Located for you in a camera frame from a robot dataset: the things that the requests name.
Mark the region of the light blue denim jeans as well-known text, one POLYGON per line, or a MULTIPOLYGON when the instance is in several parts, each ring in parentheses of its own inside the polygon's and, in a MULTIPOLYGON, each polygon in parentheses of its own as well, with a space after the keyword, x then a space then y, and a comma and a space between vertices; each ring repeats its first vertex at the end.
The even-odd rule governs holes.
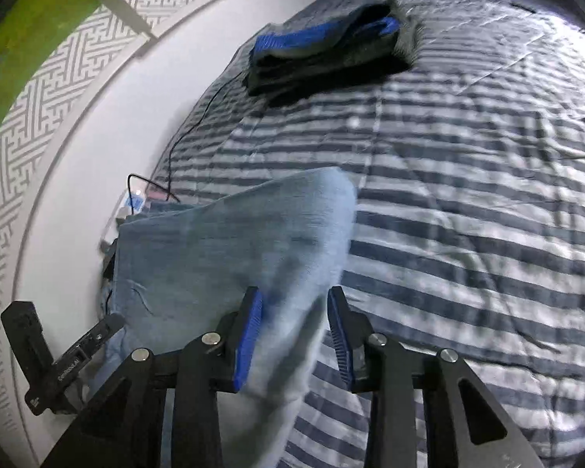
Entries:
POLYGON ((126 324, 92 391, 133 350, 181 349, 236 310, 247 289, 263 317, 242 390, 218 401, 224 463, 274 467, 284 453, 328 328, 357 197, 338 168, 303 171, 207 205, 152 206, 120 227, 110 309, 126 324))

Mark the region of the white power strip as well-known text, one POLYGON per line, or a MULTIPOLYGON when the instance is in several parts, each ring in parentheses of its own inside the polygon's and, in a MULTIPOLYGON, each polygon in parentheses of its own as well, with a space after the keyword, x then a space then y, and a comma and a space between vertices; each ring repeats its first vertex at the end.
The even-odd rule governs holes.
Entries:
POLYGON ((135 191, 123 191, 107 219, 99 242, 101 252, 106 252, 118 236, 119 226, 126 222, 129 216, 140 213, 147 201, 144 188, 138 187, 135 191))

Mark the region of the striped blue white quilt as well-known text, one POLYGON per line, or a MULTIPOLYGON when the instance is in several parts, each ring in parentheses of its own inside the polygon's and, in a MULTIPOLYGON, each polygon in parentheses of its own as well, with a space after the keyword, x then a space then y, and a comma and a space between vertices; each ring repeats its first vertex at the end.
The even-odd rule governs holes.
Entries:
MULTIPOLYGON (((383 0, 317 0, 305 28, 383 0)), ((205 203, 337 166, 358 190, 341 283, 407 347, 450 347, 548 467, 585 449, 585 21, 564 0, 395 0, 412 69, 269 108, 249 46, 156 170, 205 203)))

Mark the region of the folded blue grey garment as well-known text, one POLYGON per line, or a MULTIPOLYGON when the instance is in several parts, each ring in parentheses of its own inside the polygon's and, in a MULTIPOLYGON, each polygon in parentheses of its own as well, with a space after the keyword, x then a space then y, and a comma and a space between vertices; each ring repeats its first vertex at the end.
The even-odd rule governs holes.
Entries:
POLYGON ((320 92, 367 85, 414 66, 423 24, 395 0, 286 33, 265 33, 249 53, 250 96, 284 106, 320 92))

